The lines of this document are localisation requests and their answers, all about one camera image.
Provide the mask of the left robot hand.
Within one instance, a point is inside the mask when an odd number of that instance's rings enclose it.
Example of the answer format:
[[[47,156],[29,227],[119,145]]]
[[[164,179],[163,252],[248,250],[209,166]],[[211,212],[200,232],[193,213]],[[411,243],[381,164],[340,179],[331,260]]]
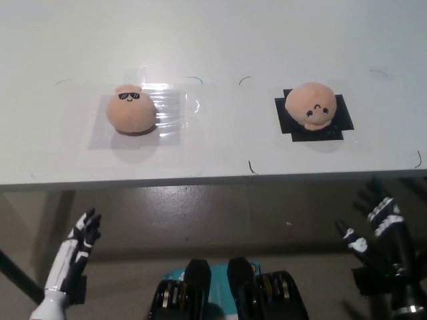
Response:
[[[44,286],[44,298],[31,319],[65,319],[78,302],[78,287],[95,242],[101,237],[101,215],[94,208],[83,213],[59,247]]]

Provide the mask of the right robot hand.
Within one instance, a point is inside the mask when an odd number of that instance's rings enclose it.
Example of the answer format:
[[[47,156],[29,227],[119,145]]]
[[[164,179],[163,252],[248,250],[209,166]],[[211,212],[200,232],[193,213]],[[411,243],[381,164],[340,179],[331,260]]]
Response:
[[[369,242],[343,220],[336,228],[344,243],[363,266],[352,270],[360,294],[390,294],[396,319],[426,318],[426,254],[417,254],[408,225],[395,198],[373,177],[360,190],[364,201],[353,203],[371,226],[376,239]]]

